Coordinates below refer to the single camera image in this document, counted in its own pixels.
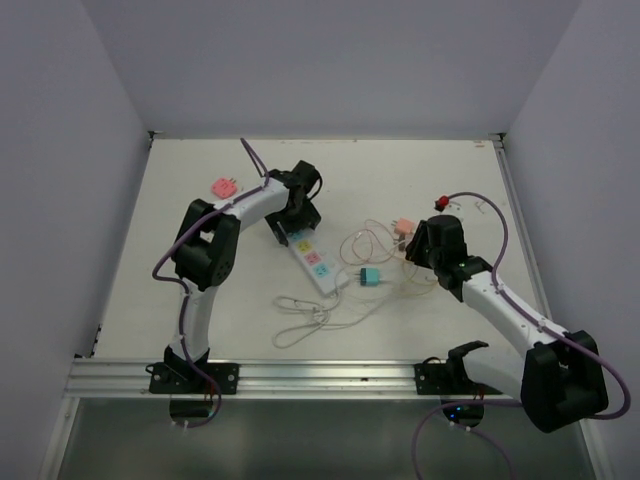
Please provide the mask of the pink cube plug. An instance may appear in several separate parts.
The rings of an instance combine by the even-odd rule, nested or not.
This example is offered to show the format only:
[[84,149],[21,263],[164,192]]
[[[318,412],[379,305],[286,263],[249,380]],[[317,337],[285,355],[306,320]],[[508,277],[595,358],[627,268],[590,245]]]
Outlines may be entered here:
[[406,247],[407,247],[407,240],[406,240],[406,239],[404,239],[404,240],[398,240],[398,241],[395,243],[395,247],[396,247],[396,249],[397,249],[398,251],[400,251],[400,252],[404,252],[404,251],[406,250]]
[[414,234],[416,224],[406,218],[399,218],[397,220],[393,220],[391,222],[391,226],[393,227],[393,232],[398,237],[407,237],[412,236]]

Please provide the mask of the white power strip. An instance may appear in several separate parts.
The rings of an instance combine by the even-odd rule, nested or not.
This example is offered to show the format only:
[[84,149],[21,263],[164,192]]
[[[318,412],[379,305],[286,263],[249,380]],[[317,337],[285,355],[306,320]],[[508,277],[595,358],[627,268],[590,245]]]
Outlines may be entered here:
[[323,297],[346,287],[350,279],[342,264],[312,229],[285,235],[287,248]]

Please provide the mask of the teal cube plug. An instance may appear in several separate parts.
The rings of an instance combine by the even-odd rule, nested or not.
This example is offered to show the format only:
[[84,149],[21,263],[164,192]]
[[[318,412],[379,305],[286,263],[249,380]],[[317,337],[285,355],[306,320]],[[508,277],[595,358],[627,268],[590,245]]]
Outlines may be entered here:
[[378,287],[382,283],[380,270],[375,267],[361,267],[351,276],[361,287]]

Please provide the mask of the pink plug adapter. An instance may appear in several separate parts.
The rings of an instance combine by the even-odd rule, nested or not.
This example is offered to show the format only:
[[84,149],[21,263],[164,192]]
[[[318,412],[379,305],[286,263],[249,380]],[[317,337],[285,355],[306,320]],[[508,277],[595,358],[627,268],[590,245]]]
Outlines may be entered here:
[[210,191],[218,199],[229,199],[238,193],[238,185],[233,178],[220,177],[212,183]]

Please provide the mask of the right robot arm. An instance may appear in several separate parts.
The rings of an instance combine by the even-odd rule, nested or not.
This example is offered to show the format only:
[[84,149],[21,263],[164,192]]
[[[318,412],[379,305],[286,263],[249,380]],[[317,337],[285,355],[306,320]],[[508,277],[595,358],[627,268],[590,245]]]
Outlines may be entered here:
[[510,356],[482,340],[467,342],[452,348],[440,365],[416,364],[417,382],[429,382],[440,395],[490,387],[519,401],[544,433],[608,407],[595,340],[584,331],[567,331],[514,295],[488,262],[468,253],[458,218],[420,221],[405,258],[431,270],[440,287],[488,320],[516,351]]

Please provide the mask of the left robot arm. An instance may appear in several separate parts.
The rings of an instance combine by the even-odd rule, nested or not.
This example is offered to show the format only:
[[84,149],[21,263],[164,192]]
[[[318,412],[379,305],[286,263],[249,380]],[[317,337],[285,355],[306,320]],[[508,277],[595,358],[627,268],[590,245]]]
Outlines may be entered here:
[[165,349],[164,362],[185,392],[201,390],[208,379],[203,364],[209,354],[209,325],[219,287],[229,277],[239,236],[264,220],[279,244],[315,229],[321,215],[311,190],[323,183],[319,171],[299,161],[288,170],[271,170],[257,187],[217,203],[191,202],[174,244],[152,270],[161,282],[176,283],[183,292],[176,335]]

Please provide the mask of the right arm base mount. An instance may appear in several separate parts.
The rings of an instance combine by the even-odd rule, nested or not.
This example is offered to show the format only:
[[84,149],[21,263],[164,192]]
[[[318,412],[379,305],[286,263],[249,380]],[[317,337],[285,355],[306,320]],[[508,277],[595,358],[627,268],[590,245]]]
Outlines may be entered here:
[[461,359],[429,357],[413,365],[418,395],[475,395],[481,390],[469,379]]

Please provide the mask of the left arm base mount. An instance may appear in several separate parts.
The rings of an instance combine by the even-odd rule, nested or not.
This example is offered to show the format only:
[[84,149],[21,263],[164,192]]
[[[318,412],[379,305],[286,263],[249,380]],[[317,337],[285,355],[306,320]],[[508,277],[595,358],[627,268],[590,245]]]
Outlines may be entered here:
[[[197,364],[197,367],[216,382],[216,393],[234,395],[237,392],[239,364],[214,362]],[[188,395],[213,392],[210,381],[189,366],[175,370],[163,362],[156,362],[147,365],[145,372],[151,377],[149,392],[152,394]]]

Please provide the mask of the aluminium front rail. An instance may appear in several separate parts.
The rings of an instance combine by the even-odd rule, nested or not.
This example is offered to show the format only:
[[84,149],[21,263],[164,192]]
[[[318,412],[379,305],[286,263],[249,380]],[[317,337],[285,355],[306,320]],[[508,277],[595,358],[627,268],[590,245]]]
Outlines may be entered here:
[[[202,401],[204,394],[152,394],[150,360],[76,359],[64,396],[78,399],[130,399],[158,397]],[[375,361],[260,361],[235,362],[240,378],[234,395],[225,399],[348,399],[405,400],[414,398],[509,398],[520,392],[517,373],[501,373],[488,365],[468,368],[469,377],[481,386],[475,395],[418,395],[414,382],[415,360]]]

